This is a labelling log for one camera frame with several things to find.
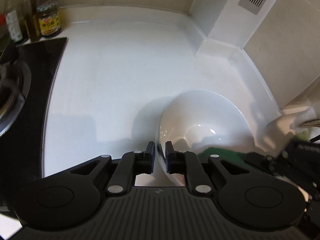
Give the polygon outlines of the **white ceramic bowl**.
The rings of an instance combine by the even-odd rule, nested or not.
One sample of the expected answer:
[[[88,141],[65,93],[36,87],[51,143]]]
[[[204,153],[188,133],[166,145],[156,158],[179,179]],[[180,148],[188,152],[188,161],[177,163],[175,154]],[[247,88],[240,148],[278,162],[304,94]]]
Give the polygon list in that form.
[[[163,110],[156,130],[160,167],[166,171],[165,143],[177,151],[201,154],[210,147],[242,153],[255,150],[252,130],[234,103],[209,90],[176,96]]]

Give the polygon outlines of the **pink green sponge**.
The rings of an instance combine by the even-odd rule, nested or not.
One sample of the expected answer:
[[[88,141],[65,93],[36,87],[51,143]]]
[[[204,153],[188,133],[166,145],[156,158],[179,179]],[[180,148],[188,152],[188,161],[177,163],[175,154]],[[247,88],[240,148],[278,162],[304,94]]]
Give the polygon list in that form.
[[[247,155],[246,153],[227,150],[224,148],[209,147],[203,152],[199,153],[197,156],[200,159],[200,161],[205,161],[208,160],[208,158],[213,154],[219,155],[220,157],[223,157],[224,159],[238,166],[252,168],[250,165],[245,163],[245,157]]]

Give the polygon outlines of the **green cloth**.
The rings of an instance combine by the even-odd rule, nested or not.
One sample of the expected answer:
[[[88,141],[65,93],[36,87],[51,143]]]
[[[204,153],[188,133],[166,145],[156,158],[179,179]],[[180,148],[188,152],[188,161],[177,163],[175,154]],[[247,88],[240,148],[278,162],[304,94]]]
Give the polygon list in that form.
[[[310,141],[310,133],[308,129],[305,129],[303,131],[297,132],[294,136],[293,136],[294,140],[300,140],[300,141],[306,141],[309,142]]]

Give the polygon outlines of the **white cloth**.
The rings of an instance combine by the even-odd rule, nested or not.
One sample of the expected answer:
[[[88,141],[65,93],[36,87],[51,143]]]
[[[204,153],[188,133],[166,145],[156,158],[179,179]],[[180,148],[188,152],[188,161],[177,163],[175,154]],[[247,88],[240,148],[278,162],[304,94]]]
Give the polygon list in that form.
[[[305,129],[309,130],[311,139],[319,128],[303,124],[314,119],[317,114],[313,107],[304,107],[300,112],[282,115],[267,124],[260,123],[254,133],[255,152],[276,157],[297,132]]]

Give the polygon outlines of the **black gas stove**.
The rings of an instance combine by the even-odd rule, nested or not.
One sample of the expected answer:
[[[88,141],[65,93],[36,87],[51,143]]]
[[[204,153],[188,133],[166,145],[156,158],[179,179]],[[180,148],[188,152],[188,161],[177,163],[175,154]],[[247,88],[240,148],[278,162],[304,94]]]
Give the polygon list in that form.
[[[8,71],[8,96],[13,98],[1,116],[1,176],[35,180],[43,174],[44,130],[48,105],[66,37],[15,46],[1,61]]]

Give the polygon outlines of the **yellow label sauce jar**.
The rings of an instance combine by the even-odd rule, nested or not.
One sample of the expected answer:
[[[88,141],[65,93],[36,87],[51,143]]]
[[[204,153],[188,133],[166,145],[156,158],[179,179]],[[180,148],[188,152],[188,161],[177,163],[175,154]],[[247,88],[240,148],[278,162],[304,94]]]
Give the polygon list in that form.
[[[60,12],[56,0],[48,0],[38,5],[37,19],[42,37],[51,38],[61,33]]]

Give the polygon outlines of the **dark oil bottle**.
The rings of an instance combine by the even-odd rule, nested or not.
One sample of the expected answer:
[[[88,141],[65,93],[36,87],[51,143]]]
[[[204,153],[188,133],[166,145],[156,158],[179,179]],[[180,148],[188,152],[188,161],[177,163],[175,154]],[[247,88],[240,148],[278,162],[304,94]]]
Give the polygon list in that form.
[[[27,23],[29,38],[31,42],[36,42],[41,38],[39,24],[37,23],[37,1],[23,0],[23,14]]]

